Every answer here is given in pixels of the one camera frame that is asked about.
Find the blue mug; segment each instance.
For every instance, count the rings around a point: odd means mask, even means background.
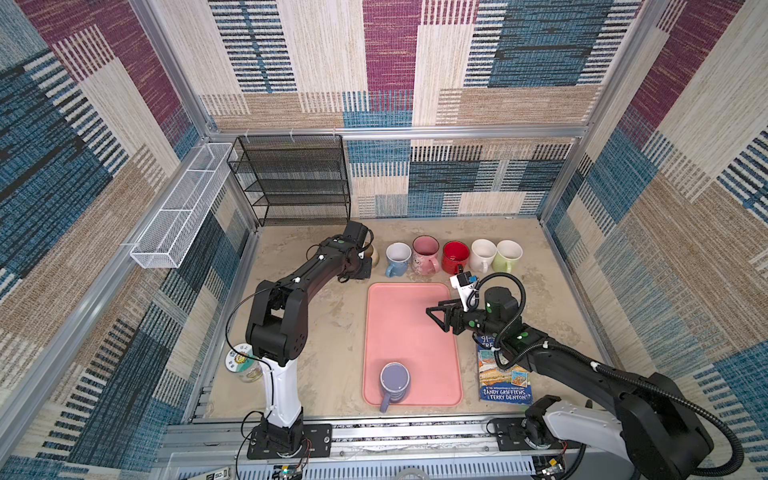
[[[401,276],[408,269],[411,261],[411,247],[403,242],[393,243],[386,249],[386,275],[389,278]]]
[[[399,403],[408,395],[411,389],[411,373],[401,363],[391,362],[384,365],[379,375],[379,384],[382,388],[381,413],[386,412],[390,403]]]

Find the patterned wall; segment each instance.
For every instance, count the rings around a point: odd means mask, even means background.
[[[579,123],[641,0],[152,0],[221,129]]]
[[[197,140],[127,0],[0,0],[0,404]]]
[[[2,478],[147,478],[181,422],[249,229],[225,187],[186,261],[133,269]]]
[[[728,478],[768,472],[766,18],[764,0],[673,0],[548,221],[613,361],[741,438]]]
[[[533,215],[572,138],[345,141],[352,217]]]

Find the black mesh rack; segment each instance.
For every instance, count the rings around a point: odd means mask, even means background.
[[[242,136],[229,166],[261,226],[335,225],[351,202],[339,135]]]

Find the white mesh basket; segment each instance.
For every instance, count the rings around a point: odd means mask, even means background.
[[[205,144],[131,250],[142,268],[178,268],[235,161],[232,144]]]

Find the table surface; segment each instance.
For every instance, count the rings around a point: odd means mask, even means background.
[[[487,217],[361,221],[376,235],[373,245],[381,258],[373,267],[370,279],[350,280],[348,283],[331,280],[310,303],[309,339],[298,358],[299,399],[305,417],[381,415],[377,407],[369,405],[362,397],[368,288],[377,282],[441,282],[450,288],[449,275],[442,271],[433,276],[420,276],[409,267],[403,276],[391,279],[385,276],[386,247],[397,241],[410,245],[419,235],[432,235],[441,247],[450,240],[472,245],[478,238],[487,238],[494,243],[505,239],[520,243],[524,253],[513,274],[525,285],[527,302],[524,321],[587,356],[601,359],[587,323],[536,219]],[[253,293],[262,280],[278,280],[293,272],[304,263],[309,246],[342,232],[343,226],[340,225],[264,228],[243,298]],[[516,287],[508,280],[492,279],[486,284],[495,285],[507,286],[514,296],[519,297]],[[452,297],[458,297],[453,288],[450,290]],[[250,306],[251,300],[248,300],[233,320],[230,330],[233,344],[243,342]],[[475,343],[469,332],[457,336],[456,342],[464,389],[462,402],[454,407],[392,406],[386,415],[520,412],[525,409],[480,400]],[[241,382],[227,371],[223,363],[224,354],[226,351],[218,360],[206,417],[242,419],[251,410],[263,409],[263,380]],[[551,394],[579,405],[584,403],[585,398],[581,394],[553,379],[532,373],[530,381],[534,399]]]

